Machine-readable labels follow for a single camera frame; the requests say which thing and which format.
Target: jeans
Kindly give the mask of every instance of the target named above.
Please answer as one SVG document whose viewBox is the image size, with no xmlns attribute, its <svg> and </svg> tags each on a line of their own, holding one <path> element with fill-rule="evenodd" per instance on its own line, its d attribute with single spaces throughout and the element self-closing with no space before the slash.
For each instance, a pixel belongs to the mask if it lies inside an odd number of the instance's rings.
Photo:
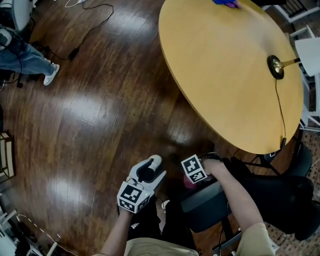
<svg viewBox="0 0 320 256">
<path fill-rule="evenodd" d="M 55 71 L 54 66 L 45 59 L 41 52 L 16 38 L 13 38 L 10 44 L 0 51 L 0 69 L 26 75 L 44 74 L 46 76 L 51 76 Z"/>
<path fill-rule="evenodd" d="M 153 238 L 196 251 L 197 247 L 192 232 L 187 226 L 180 204 L 170 201 L 165 206 L 165 225 L 161 233 L 155 201 L 155 197 L 152 197 L 149 203 L 133 216 L 127 240 Z"/>
</svg>

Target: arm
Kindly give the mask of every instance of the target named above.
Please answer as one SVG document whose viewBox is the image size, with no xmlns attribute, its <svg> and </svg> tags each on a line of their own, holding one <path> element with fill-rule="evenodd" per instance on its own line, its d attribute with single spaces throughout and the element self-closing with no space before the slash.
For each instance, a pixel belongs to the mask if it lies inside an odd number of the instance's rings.
<svg viewBox="0 0 320 256">
<path fill-rule="evenodd" d="M 133 213 L 120 209 L 119 218 L 105 241 L 101 253 L 107 256 L 123 256 Z"/>
<path fill-rule="evenodd" d="M 264 223 L 261 214 L 246 189 L 231 175 L 225 165 L 217 160 L 203 161 L 207 174 L 212 174 L 223 187 L 232 213 L 242 232 L 257 223 Z"/>
</svg>

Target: white chair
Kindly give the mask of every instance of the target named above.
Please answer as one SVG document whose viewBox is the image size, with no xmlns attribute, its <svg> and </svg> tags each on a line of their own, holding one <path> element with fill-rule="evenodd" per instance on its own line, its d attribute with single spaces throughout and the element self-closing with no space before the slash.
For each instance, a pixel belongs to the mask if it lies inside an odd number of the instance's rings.
<svg viewBox="0 0 320 256">
<path fill-rule="evenodd" d="M 316 3 L 316 7 L 309 10 L 306 9 L 300 0 L 287 0 L 287 3 L 282 5 L 265 5 L 262 9 L 265 11 L 270 6 L 274 6 L 289 23 L 293 23 L 307 15 L 320 11 L 319 0 Z"/>
<path fill-rule="evenodd" d="M 305 35 L 305 38 L 315 38 L 316 36 L 307 25 L 292 34 L 290 34 L 291 39 L 295 39 L 296 36 Z M 320 122 L 315 119 L 318 117 L 320 119 L 320 73 L 314 75 L 314 77 L 309 77 L 304 71 L 303 66 L 301 67 L 301 76 L 303 83 L 303 111 L 300 121 L 300 129 L 312 132 L 320 132 Z M 315 109 L 310 111 L 310 84 L 314 83 L 315 87 Z"/>
</svg>

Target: sleeve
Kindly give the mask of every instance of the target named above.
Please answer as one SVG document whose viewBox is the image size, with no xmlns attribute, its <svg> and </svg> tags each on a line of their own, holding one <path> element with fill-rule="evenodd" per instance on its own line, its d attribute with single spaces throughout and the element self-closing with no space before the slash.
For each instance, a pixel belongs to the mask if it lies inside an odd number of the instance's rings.
<svg viewBox="0 0 320 256">
<path fill-rule="evenodd" d="M 242 235 L 237 256 L 275 256 L 271 240 L 264 223 L 249 227 Z"/>
</svg>

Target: black chair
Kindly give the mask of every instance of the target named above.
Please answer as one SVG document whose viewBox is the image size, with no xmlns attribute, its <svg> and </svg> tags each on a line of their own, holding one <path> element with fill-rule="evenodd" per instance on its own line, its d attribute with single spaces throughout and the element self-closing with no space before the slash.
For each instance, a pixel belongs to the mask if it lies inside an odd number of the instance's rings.
<svg viewBox="0 0 320 256">
<path fill-rule="evenodd" d="M 295 234 L 297 240 L 309 238 L 320 226 L 320 204 L 312 200 L 314 186 L 303 176 L 255 175 L 240 160 L 223 159 L 232 175 L 243 185 L 256 203 L 264 221 L 286 234 Z M 184 189 L 169 199 L 180 203 L 189 228 L 204 231 L 222 222 L 225 241 L 221 249 L 241 237 L 241 231 L 232 232 L 227 211 L 227 198 L 216 179 L 200 184 L 196 189 Z M 212 248 L 219 251 L 219 245 Z"/>
<path fill-rule="evenodd" d="M 293 152 L 292 160 L 289 168 L 283 173 L 283 175 L 293 175 L 293 176 L 303 176 L 306 177 L 308 171 L 312 166 L 312 154 L 310 150 L 297 138 L 293 137 L 296 141 L 296 146 Z M 271 169 L 277 175 L 281 175 L 271 164 L 271 161 L 280 152 L 274 152 L 270 154 L 257 154 L 256 157 L 251 162 L 243 162 L 248 166 L 257 166 Z M 254 160 L 259 158 L 260 163 L 253 163 Z"/>
</svg>

